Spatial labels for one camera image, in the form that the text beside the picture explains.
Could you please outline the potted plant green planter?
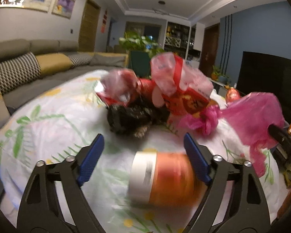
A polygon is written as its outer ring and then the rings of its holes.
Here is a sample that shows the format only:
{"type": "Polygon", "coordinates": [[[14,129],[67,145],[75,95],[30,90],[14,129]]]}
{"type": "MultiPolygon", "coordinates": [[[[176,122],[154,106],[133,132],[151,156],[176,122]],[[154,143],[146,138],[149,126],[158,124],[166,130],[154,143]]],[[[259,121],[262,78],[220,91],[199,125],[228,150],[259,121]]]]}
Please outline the potted plant green planter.
{"type": "Polygon", "coordinates": [[[119,38],[119,45],[129,55],[128,68],[140,78],[151,77],[150,60],[164,52],[156,41],[134,31],[125,32],[125,36],[119,38]]]}

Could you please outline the floral white table cloth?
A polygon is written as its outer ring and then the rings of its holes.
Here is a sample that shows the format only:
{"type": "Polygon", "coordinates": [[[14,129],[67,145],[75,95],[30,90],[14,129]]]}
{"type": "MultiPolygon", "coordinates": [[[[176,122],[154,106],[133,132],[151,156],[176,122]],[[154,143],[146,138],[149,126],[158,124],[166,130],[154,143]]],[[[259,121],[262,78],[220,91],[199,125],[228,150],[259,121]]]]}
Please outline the floral white table cloth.
{"type": "Polygon", "coordinates": [[[178,116],[151,127],[143,138],[110,131],[107,109],[98,97],[104,70],[88,72],[47,91],[17,110],[0,130],[0,178],[20,212],[29,177],[40,160],[60,163],[104,136],[104,150],[82,186],[93,213],[107,232],[182,232],[195,207],[158,208],[128,197],[131,165],[138,151],[182,153],[184,129],[178,116]]]}

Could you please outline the red clear plastic bag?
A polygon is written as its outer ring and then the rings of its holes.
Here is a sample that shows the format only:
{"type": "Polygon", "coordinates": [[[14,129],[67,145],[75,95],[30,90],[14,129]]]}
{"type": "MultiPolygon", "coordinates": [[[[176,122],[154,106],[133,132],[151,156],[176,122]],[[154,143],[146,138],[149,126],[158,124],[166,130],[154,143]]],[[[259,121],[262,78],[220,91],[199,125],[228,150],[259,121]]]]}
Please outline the red clear plastic bag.
{"type": "Polygon", "coordinates": [[[151,79],[161,90],[171,114],[193,115],[207,107],[213,85],[203,72],[186,65],[172,52],[156,55],[150,64],[151,79]]]}

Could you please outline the orange white paper cup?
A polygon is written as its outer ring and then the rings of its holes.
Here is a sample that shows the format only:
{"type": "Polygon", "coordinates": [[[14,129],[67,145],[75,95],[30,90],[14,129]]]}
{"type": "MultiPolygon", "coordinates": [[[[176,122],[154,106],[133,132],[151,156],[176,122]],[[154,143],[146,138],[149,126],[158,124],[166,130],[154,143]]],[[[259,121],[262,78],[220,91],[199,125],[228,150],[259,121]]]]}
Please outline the orange white paper cup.
{"type": "Polygon", "coordinates": [[[206,190],[186,154],[139,151],[134,156],[128,196],[136,203],[158,207],[194,206],[206,190]]]}

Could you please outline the wooden door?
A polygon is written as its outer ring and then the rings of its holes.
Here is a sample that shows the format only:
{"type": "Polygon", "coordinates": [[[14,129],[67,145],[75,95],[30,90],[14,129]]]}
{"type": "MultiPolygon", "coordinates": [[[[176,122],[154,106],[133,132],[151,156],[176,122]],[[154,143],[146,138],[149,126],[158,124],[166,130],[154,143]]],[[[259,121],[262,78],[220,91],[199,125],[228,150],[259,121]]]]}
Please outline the wooden door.
{"type": "Polygon", "coordinates": [[[79,51],[93,52],[95,47],[95,37],[97,33],[98,21],[101,7],[93,0],[86,0],[80,31],[79,31],[79,51]]]}

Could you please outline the red paper cup gold text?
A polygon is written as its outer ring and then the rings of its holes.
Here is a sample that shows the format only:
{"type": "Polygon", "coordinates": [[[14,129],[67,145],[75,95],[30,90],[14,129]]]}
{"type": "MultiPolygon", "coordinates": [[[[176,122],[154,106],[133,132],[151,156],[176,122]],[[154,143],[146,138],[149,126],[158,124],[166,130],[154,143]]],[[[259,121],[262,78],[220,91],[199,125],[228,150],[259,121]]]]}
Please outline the red paper cup gold text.
{"type": "Polygon", "coordinates": [[[225,102],[227,104],[230,104],[240,98],[241,98],[240,93],[234,87],[231,87],[226,93],[225,102]]]}

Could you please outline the houndstooth pillow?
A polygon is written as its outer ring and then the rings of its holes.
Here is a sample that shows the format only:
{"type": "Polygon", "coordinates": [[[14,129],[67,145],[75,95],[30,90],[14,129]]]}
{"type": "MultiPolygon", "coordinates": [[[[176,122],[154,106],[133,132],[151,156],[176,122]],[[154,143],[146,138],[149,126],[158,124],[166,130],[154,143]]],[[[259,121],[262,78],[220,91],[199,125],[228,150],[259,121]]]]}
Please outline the houndstooth pillow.
{"type": "Polygon", "coordinates": [[[4,95],[40,76],[40,66],[32,52],[0,62],[0,93],[4,95]]]}

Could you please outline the dark brown door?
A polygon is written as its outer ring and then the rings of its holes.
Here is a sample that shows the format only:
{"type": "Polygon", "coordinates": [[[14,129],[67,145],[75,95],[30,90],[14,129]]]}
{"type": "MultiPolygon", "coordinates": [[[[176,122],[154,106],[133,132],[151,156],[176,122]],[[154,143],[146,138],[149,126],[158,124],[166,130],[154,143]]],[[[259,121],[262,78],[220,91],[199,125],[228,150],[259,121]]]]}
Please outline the dark brown door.
{"type": "Polygon", "coordinates": [[[199,70],[207,77],[211,77],[213,65],[216,61],[220,24],[209,26],[204,31],[203,45],[199,70]]]}

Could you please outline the yellow cushion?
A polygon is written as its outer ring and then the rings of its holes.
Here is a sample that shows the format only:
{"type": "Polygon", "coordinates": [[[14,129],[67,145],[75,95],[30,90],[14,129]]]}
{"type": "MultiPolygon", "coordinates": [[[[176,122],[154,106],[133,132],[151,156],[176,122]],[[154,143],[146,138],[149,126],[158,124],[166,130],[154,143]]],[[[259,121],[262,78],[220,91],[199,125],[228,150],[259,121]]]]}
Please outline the yellow cushion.
{"type": "Polygon", "coordinates": [[[73,62],[62,53],[52,53],[36,56],[41,70],[41,77],[65,72],[72,68],[73,62]]]}

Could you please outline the grey sectional sofa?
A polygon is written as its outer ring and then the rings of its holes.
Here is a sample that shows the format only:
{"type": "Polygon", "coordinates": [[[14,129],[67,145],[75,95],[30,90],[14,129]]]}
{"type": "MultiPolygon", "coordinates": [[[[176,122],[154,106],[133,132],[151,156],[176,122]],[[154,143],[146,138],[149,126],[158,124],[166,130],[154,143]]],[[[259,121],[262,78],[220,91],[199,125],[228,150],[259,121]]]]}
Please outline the grey sectional sofa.
{"type": "Polygon", "coordinates": [[[21,106],[93,70],[128,66],[128,54],[82,52],[74,41],[0,42],[0,129],[21,106]]]}

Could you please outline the black television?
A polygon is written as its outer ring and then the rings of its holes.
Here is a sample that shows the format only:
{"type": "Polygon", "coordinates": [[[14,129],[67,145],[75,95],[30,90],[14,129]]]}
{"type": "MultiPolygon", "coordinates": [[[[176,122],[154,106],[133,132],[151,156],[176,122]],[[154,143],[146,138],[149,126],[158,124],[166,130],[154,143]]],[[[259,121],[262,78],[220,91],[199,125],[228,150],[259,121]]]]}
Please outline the black television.
{"type": "Polygon", "coordinates": [[[285,120],[291,123],[291,59],[243,52],[236,87],[244,95],[251,92],[273,93],[281,104],[285,120]]]}

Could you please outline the small white side table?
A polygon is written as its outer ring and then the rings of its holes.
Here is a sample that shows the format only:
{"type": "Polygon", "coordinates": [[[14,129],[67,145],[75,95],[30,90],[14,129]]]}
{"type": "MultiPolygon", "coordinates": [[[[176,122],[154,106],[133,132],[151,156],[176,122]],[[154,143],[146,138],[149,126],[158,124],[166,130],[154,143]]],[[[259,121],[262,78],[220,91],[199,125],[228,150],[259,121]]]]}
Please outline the small white side table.
{"type": "Polygon", "coordinates": [[[211,79],[210,77],[208,79],[212,82],[213,87],[216,90],[217,94],[219,93],[220,90],[227,90],[226,87],[225,87],[226,84],[223,84],[221,82],[215,81],[215,80],[211,79]]]}

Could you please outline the black plastic trash bag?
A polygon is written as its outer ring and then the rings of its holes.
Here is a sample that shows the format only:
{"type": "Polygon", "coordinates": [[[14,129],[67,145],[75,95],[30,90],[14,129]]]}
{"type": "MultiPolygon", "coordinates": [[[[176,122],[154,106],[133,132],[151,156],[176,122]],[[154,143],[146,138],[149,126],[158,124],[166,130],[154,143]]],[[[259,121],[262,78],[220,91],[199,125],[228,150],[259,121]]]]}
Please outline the black plastic trash bag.
{"type": "Polygon", "coordinates": [[[112,104],[107,109],[110,131],[140,139],[152,125],[165,124],[170,116],[170,111],[165,106],[156,107],[142,98],[129,106],[112,104]]]}

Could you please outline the display shelf cabinet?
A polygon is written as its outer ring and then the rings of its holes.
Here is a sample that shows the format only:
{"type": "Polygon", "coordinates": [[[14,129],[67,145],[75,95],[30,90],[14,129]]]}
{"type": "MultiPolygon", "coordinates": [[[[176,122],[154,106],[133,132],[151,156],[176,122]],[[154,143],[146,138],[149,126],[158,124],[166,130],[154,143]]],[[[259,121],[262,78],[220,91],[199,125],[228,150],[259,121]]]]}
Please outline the display shelf cabinet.
{"type": "Polygon", "coordinates": [[[165,32],[164,50],[185,58],[194,46],[196,27],[168,22],[165,32]]]}

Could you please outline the pink plastic bag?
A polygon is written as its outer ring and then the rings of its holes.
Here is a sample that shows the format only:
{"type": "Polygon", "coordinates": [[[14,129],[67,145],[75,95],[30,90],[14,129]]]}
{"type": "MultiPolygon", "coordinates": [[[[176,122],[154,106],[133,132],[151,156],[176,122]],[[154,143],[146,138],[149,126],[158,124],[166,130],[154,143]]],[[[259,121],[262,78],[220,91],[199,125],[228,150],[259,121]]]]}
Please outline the pink plastic bag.
{"type": "Polygon", "coordinates": [[[269,135],[268,127],[284,126],[284,116],[277,97],[272,93],[252,92],[223,110],[218,105],[211,105],[202,110],[198,118],[183,116],[179,126],[208,136],[214,132],[220,119],[225,119],[241,143],[250,147],[250,160],[258,177],[262,177],[266,171],[262,150],[271,149],[278,143],[269,135]]]}

